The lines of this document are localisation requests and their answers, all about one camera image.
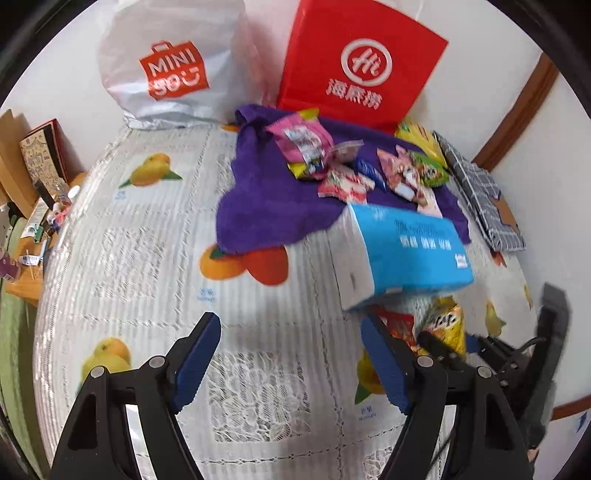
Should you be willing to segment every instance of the white plastic bag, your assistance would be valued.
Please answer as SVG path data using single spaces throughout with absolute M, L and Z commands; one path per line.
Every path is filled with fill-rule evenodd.
M 137 0 L 114 15 L 98 63 L 132 128 L 231 122 L 263 97 L 242 0 Z

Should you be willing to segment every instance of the green cloth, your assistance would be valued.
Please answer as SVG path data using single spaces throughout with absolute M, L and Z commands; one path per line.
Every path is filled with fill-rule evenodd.
M 27 221 L 17 221 L 8 242 L 14 257 L 18 240 Z M 6 293 L 2 280 L 0 293 L 0 386 L 12 431 L 29 463 L 40 478 L 49 477 L 49 464 L 43 449 L 35 395 L 33 392 L 33 339 L 37 309 L 23 299 Z

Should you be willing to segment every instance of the haidilao logo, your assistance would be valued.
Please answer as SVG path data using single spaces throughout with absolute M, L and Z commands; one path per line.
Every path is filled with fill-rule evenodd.
M 382 85 L 392 73 L 392 57 L 386 47 L 371 38 L 349 43 L 340 56 L 345 75 L 364 87 Z

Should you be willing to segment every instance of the candy wrapper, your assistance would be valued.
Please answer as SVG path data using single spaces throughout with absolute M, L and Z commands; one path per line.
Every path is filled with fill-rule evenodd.
M 324 169 L 323 159 L 334 142 L 317 118 L 305 120 L 300 113 L 287 115 L 269 125 L 277 146 L 289 163 L 305 163 L 313 174 Z
M 423 192 L 419 189 L 418 170 L 408 152 L 396 145 L 397 155 L 377 150 L 379 162 L 384 171 L 388 187 L 397 195 L 421 206 L 427 206 Z
M 371 163 L 361 160 L 360 158 L 356 158 L 355 161 L 351 162 L 351 166 L 353 167 L 355 173 L 364 175 L 367 178 L 373 180 L 377 188 L 384 192 L 388 191 L 388 186 L 386 185 L 386 182 L 384 182 L 384 178 L 382 177 L 381 173 L 378 172 L 378 169 L 375 168 Z
M 367 204 L 367 192 L 373 190 L 373 180 L 356 174 L 344 165 L 332 165 L 318 186 L 318 197 L 336 197 L 345 203 Z
M 465 359 L 464 313 L 462 307 L 452 296 L 433 300 L 433 304 L 425 315 L 421 330 L 432 333 Z
M 421 125 L 413 124 L 410 122 L 400 122 L 398 129 L 394 134 L 401 140 L 405 140 L 410 143 L 414 143 L 420 147 L 427 156 L 439 163 L 442 167 L 447 168 L 447 162 L 439 146 L 439 142 L 435 138 L 432 132 L 425 130 Z
M 333 163 L 350 163 L 357 158 L 359 147 L 363 145 L 363 140 L 354 140 L 342 142 L 329 148 L 324 157 L 324 165 L 330 166 Z
M 423 185 L 419 185 L 418 190 L 419 194 L 425 198 L 426 205 L 418 205 L 417 212 L 431 217 L 443 218 L 433 190 Z
M 440 187 L 449 181 L 449 174 L 435 160 L 416 152 L 410 152 L 410 157 L 418 170 L 421 183 L 426 187 Z
M 404 340 L 410 349 L 417 353 L 419 346 L 414 339 L 414 316 L 409 313 L 391 312 L 381 307 L 374 307 L 372 312 L 380 317 L 386 325 L 386 330 L 394 338 Z

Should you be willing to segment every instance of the wooden trim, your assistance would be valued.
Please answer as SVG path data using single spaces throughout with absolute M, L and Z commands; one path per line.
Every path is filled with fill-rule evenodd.
M 556 65 L 542 52 L 515 105 L 474 158 L 476 165 L 492 171 L 499 164 L 544 103 L 558 74 Z
M 552 420 L 560 420 L 565 417 L 570 417 L 571 415 L 576 415 L 577 413 L 584 412 L 590 408 L 591 395 L 581 398 L 580 400 L 561 405 L 560 407 L 555 407 L 554 410 L 552 410 Z

